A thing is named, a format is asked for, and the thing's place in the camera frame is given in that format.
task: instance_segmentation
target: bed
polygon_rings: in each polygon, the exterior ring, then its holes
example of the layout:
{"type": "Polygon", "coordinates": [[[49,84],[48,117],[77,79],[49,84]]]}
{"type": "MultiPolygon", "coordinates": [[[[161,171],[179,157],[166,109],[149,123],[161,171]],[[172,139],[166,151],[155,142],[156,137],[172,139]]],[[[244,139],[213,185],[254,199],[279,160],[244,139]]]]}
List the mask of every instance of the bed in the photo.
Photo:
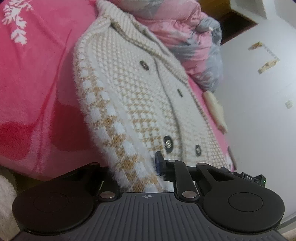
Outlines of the bed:
{"type": "MultiPolygon", "coordinates": [[[[0,4],[0,165],[49,180],[106,162],[92,143],[72,73],[73,47],[96,19],[93,0],[4,0],[0,4]]],[[[207,113],[227,156],[227,141],[207,113]]]]}

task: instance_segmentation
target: cardigan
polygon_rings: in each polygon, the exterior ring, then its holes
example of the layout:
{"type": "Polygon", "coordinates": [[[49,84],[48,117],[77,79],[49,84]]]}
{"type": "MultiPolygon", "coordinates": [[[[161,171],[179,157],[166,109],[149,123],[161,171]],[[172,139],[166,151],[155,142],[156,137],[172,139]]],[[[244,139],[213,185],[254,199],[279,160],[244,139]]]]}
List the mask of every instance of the cardigan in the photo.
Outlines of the cardigan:
{"type": "Polygon", "coordinates": [[[166,191],[155,152],[227,166],[180,62],[145,26],[98,0],[74,49],[75,83],[92,139],[122,190],[166,191]]]}

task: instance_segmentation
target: crumpled duvet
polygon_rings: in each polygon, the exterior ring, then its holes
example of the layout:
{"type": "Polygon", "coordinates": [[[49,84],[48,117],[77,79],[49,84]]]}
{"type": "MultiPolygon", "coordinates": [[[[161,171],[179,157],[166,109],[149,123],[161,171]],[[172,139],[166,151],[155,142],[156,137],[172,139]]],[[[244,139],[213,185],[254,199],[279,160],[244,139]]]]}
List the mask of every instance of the crumpled duvet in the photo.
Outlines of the crumpled duvet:
{"type": "Polygon", "coordinates": [[[214,92],[223,78],[217,20],[201,11],[195,0],[110,0],[146,25],[206,91],[214,92]]]}

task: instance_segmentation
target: gray ribbed plate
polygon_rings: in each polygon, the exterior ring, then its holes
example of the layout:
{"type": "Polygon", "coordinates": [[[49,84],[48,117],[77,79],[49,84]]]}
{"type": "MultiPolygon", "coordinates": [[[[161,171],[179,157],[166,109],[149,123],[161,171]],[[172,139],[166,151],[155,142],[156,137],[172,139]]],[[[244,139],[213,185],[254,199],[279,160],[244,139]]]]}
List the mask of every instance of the gray ribbed plate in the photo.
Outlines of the gray ribbed plate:
{"type": "Polygon", "coordinates": [[[123,193],[102,203],[84,225],[56,236],[19,233],[13,241],[284,241],[276,231],[239,235],[209,222],[199,207],[173,193],[123,193]]]}

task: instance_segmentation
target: wall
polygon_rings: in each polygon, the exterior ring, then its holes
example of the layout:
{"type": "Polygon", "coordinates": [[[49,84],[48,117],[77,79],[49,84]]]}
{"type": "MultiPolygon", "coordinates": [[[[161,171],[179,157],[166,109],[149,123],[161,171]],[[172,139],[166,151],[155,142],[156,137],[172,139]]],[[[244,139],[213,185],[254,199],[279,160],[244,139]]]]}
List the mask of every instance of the wall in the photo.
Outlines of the wall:
{"type": "Polygon", "coordinates": [[[266,187],[285,203],[283,221],[296,212],[295,40],[296,30],[274,18],[227,42],[221,48],[224,82],[215,93],[224,106],[238,171],[266,176],[266,187]],[[262,48],[248,50],[258,41],[281,60],[261,75],[258,69],[273,58],[262,48]],[[288,100],[294,102],[289,110],[288,100]]]}
{"type": "Polygon", "coordinates": [[[296,28],[296,3],[292,0],[274,0],[274,3],[278,16],[296,28]]]}

